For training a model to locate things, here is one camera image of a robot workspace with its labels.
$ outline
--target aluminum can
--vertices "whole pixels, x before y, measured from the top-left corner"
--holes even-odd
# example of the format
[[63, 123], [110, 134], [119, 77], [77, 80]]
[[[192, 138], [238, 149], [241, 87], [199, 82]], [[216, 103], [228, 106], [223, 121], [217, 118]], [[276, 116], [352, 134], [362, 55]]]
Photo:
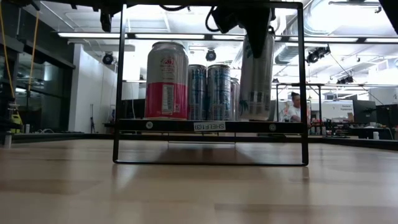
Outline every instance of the aluminum can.
[[188, 119], [206, 120], [206, 72], [204, 65], [188, 67]]
[[239, 120], [239, 80], [231, 78], [231, 121]]
[[188, 55], [176, 42], [157, 42], [148, 55], [145, 118], [188, 118]]
[[207, 71], [209, 121], [231, 119], [231, 74], [227, 65], [212, 65]]
[[239, 118], [268, 120], [271, 107], [272, 64], [275, 32], [270, 27], [262, 54], [254, 58], [248, 37], [243, 40]]

